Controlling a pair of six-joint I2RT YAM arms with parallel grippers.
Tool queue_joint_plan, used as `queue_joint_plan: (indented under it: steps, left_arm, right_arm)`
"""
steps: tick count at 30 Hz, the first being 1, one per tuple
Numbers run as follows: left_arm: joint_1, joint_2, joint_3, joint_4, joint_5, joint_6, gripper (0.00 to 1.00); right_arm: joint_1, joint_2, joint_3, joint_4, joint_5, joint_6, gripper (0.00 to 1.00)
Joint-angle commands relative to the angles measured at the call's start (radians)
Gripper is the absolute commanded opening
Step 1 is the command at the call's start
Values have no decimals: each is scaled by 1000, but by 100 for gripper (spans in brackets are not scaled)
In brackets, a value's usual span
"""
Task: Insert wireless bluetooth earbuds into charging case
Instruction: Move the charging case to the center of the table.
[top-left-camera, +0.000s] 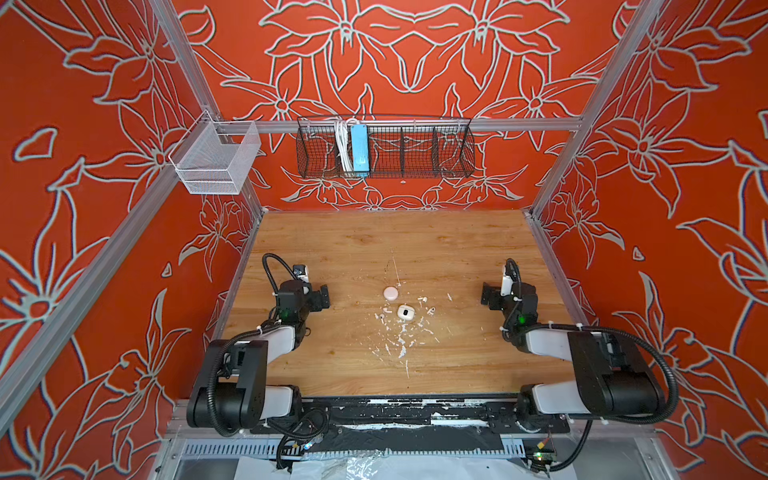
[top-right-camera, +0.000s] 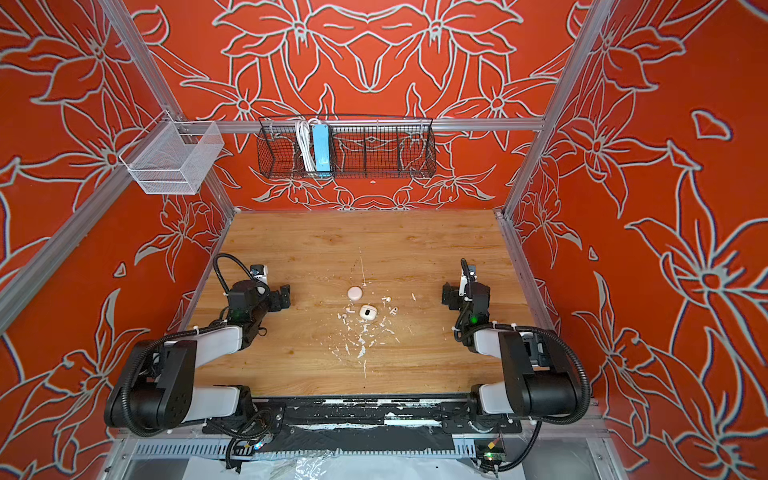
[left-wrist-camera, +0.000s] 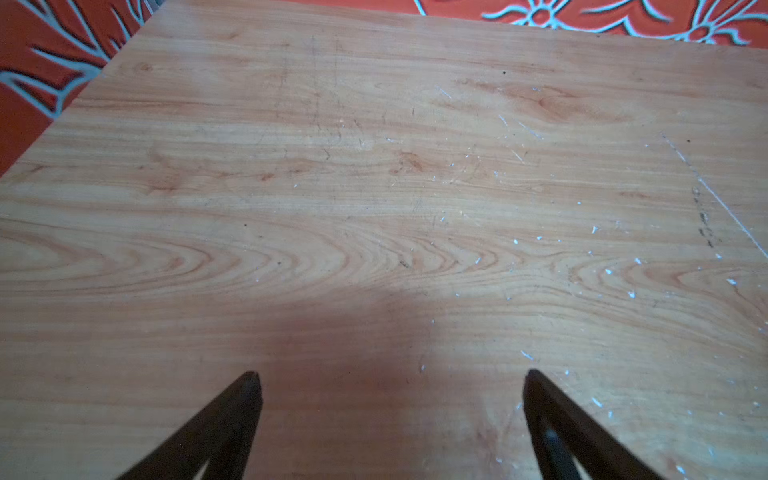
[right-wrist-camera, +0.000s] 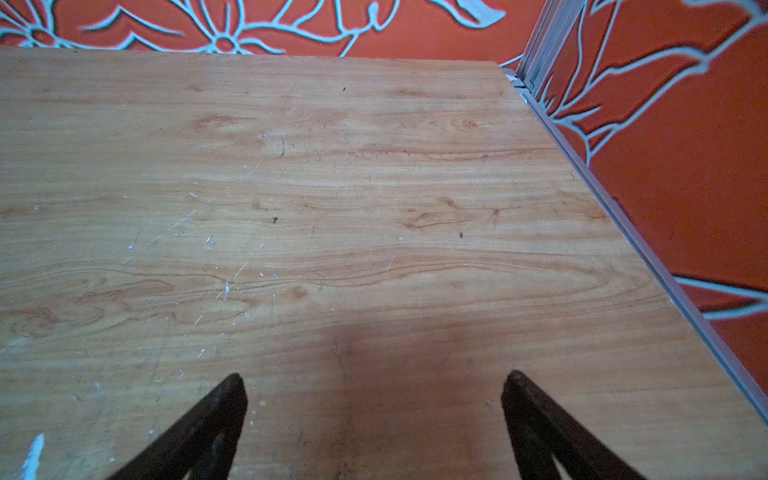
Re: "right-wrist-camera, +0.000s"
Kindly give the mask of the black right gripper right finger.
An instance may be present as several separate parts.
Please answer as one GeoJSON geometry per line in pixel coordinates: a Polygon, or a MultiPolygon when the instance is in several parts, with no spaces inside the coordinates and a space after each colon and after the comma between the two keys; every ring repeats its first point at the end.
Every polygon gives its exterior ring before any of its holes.
{"type": "Polygon", "coordinates": [[[501,405],[522,479],[643,477],[522,371],[507,377],[501,405]]]}

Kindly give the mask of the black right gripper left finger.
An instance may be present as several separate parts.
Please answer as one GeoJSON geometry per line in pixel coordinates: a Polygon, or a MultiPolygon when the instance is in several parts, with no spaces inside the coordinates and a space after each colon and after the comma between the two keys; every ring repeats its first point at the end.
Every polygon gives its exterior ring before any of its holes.
{"type": "Polygon", "coordinates": [[[247,413],[242,377],[228,375],[113,479],[227,479],[247,413]]]}

